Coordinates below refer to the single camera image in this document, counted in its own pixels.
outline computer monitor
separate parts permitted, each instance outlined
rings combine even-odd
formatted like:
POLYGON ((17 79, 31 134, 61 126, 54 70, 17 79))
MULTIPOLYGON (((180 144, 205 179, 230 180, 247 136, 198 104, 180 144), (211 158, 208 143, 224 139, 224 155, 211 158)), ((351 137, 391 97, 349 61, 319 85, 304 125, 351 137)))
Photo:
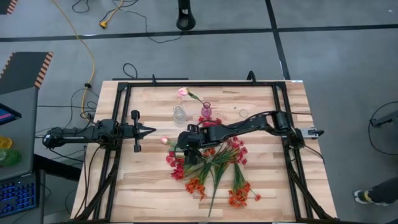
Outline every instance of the computer monitor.
POLYGON ((0 125, 21 118, 21 114, 0 103, 0 125))

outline pink rose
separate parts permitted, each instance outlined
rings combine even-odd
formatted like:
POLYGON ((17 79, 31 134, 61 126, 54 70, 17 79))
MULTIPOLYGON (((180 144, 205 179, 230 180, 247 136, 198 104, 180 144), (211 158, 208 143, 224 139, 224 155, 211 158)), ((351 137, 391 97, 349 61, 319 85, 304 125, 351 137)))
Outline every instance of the pink rose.
POLYGON ((183 87, 183 88, 179 89, 177 92, 178 96, 187 96, 188 94, 189 94, 189 91, 188 91, 187 87, 183 87))
POLYGON ((165 144, 165 145, 170 144, 170 140, 169 140, 167 137, 162 137, 162 138, 160 139, 160 141, 161 141, 163 144, 165 144))

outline yellow object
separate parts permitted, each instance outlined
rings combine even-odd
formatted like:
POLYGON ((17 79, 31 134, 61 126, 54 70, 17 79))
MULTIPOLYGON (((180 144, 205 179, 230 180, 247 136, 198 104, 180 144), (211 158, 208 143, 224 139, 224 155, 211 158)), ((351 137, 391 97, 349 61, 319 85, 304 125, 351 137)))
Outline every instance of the yellow object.
POLYGON ((124 2, 124 0, 120 1, 120 4, 116 7, 116 9, 114 9, 114 11, 111 13, 110 17, 109 17, 107 20, 105 20, 104 22, 100 22, 100 23, 99 23, 99 25, 100 25, 103 29, 107 28, 108 22, 112 19, 114 13, 115 13, 117 10, 119 10, 119 8, 123 5, 123 2, 124 2))
POLYGON ((12 146, 12 140, 3 136, 0 136, 0 149, 10 149, 12 146))
MULTIPOLYGON (((88 83, 88 84, 91 84, 91 81, 93 80, 93 78, 94 78, 94 76, 95 76, 95 61, 94 61, 94 55, 93 55, 93 53, 91 52, 91 50, 88 48, 87 44, 79 38, 79 35, 77 34, 75 27, 73 26, 73 24, 72 24, 72 22, 70 21, 70 19, 68 18, 68 16, 62 11, 61 7, 55 2, 55 0, 51 0, 51 1, 52 1, 52 2, 55 4, 55 6, 59 9, 59 11, 62 13, 62 15, 67 19, 67 21, 68 21, 70 27, 73 29, 73 32, 75 33, 76 39, 78 39, 78 40, 86 47, 88 53, 90 54, 91 63, 92 63, 92 65, 93 65, 93 70, 92 70, 92 72, 91 72, 91 77, 90 77, 90 79, 88 80, 87 83, 88 83)), ((85 99, 86 99, 87 89, 88 89, 88 87, 86 87, 86 89, 85 89, 85 91, 84 91, 84 93, 83 93, 83 97, 82 97, 82 99, 81 99, 81 114, 82 114, 82 116, 83 116, 87 121, 90 121, 90 120, 86 117, 86 115, 84 114, 84 109, 83 109, 83 108, 84 108, 84 105, 85 105, 85 99)))

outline black pants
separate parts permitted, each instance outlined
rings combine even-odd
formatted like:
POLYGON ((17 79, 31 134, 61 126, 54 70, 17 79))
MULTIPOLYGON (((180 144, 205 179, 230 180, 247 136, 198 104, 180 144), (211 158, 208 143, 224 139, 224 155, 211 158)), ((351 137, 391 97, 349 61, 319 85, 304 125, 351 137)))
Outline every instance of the black pants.
MULTIPOLYGON (((369 197, 373 202, 394 203, 398 200, 398 177, 372 187, 369 191, 369 197)), ((398 224, 398 219, 387 224, 398 224)))

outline green object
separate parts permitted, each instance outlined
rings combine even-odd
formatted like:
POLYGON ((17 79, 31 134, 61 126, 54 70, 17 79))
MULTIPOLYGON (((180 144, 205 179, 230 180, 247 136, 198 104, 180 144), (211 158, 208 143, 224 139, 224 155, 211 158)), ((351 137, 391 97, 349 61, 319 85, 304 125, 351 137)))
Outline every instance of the green object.
POLYGON ((15 149, 0 149, 0 166, 13 166, 21 161, 21 155, 15 149))

